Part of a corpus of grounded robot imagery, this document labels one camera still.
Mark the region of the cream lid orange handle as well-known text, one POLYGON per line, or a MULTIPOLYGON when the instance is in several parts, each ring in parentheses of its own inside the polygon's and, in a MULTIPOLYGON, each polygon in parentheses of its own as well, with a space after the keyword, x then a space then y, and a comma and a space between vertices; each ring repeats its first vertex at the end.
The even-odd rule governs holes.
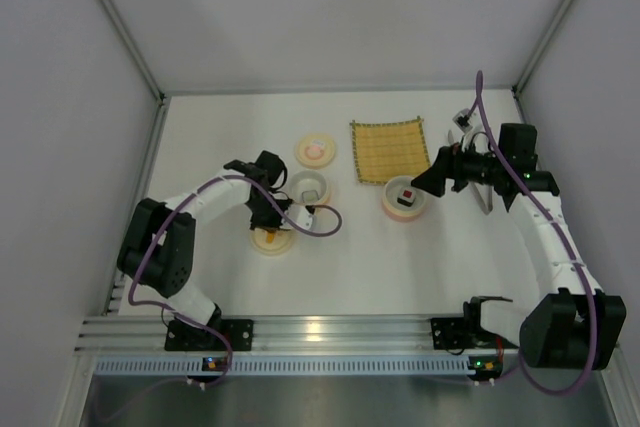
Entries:
POLYGON ((280 256, 288 252, 295 240, 292 231, 278 230, 274 232, 255 229, 249 236, 252 247, 261 255, 280 256))

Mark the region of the metal tongs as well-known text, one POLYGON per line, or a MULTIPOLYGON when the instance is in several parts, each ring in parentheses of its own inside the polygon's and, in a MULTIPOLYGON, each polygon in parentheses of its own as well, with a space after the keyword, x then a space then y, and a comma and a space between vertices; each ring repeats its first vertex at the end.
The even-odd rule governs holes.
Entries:
MULTIPOLYGON (((450 145, 455 143, 463 144, 466 141, 466 134, 458 135, 452 130, 447 133, 447 141, 450 145)), ((493 190, 490 186, 480 185, 474 182, 468 184, 473 197, 484 215, 489 215, 493 211, 493 190)))

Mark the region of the sushi roll green centre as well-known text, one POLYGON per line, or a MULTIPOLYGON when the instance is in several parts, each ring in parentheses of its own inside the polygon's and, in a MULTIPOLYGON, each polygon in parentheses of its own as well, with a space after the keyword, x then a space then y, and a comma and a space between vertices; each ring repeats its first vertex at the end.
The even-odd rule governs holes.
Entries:
POLYGON ((301 200, 305 204, 315 204, 319 199, 320 196, 316 190, 306 190, 301 193, 301 200))

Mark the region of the sushi roll red centre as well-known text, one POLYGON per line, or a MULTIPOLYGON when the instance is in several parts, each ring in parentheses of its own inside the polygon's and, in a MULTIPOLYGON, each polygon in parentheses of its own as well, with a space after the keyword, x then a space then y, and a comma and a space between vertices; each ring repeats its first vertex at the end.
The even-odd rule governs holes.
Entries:
POLYGON ((399 190, 396 201, 404 207, 412 207, 416 202, 416 191, 406 187, 399 190))

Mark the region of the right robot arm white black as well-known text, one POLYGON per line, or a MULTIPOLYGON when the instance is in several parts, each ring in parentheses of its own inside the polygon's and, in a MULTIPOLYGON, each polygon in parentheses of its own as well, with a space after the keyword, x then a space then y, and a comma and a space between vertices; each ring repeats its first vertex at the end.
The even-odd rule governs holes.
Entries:
POLYGON ((434 164, 411 185, 436 197, 446 183, 489 186, 504 203, 524 242, 539 289, 531 307, 503 297, 475 297, 475 327, 518 346, 533 368, 602 370, 608 366, 626 319, 618 295, 607 295, 581 261, 562 213, 553 175, 536 168, 537 130, 504 123, 498 150, 478 152, 454 143, 439 149, 434 164))

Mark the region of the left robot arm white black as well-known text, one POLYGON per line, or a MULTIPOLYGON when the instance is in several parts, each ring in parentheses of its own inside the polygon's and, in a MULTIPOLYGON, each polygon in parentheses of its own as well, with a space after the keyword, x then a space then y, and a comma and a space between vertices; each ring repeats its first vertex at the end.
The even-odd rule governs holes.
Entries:
POLYGON ((280 157, 263 151, 253 162, 233 160, 204 186, 165 201, 140 201, 129 223, 117 268, 153 289, 163 303, 196 326, 217 330, 221 310, 192 279, 196 229, 232 208, 246 206, 250 229, 290 230, 309 214, 289 198, 276 198, 288 170, 280 157))

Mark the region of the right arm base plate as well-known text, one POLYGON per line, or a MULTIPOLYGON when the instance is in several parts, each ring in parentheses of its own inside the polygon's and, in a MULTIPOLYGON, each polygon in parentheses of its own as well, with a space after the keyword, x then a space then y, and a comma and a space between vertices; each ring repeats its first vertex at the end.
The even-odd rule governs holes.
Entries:
POLYGON ((496 349, 496 335, 465 317, 433 317, 429 320, 435 350, 461 355, 467 350, 496 349))

